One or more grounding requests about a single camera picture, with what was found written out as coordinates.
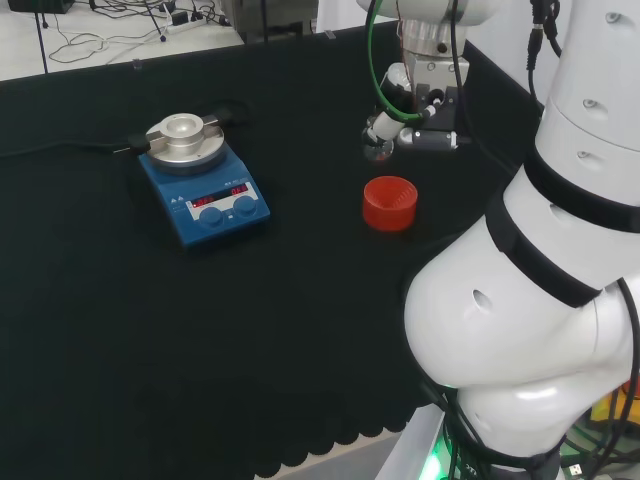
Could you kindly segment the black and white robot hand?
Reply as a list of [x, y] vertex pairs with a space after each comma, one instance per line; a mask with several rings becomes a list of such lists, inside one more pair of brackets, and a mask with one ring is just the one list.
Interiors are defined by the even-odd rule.
[[468, 68], [461, 57], [414, 53], [390, 65], [381, 81], [382, 93], [396, 109], [421, 117], [401, 120], [379, 104], [362, 132], [365, 153], [383, 160], [396, 147], [450, 152], [467, 143], [469, 138], [456, 131], [456, 124]]

